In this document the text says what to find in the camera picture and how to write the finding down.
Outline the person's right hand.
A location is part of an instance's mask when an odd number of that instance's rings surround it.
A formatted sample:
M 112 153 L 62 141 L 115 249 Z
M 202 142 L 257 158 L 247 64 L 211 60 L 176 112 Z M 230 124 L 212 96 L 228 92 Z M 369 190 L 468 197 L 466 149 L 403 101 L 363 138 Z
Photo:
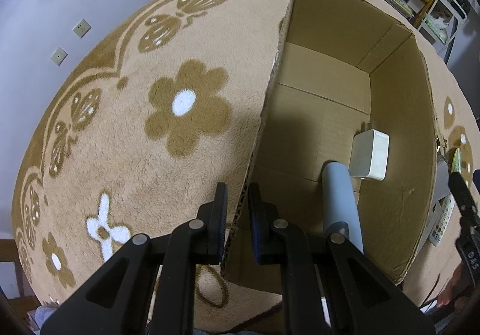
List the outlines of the person's right hand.
M 453 272 L 447 285 L 439 294 L 436 307 L 440 308 L 453 304 L 455 311 L 460 312 L 469 300 L 469 297 L 460 296 L 460 293 L 467 286 L 470 286 L 469 271 L 465 268 L 465 264 L 460 263 Z

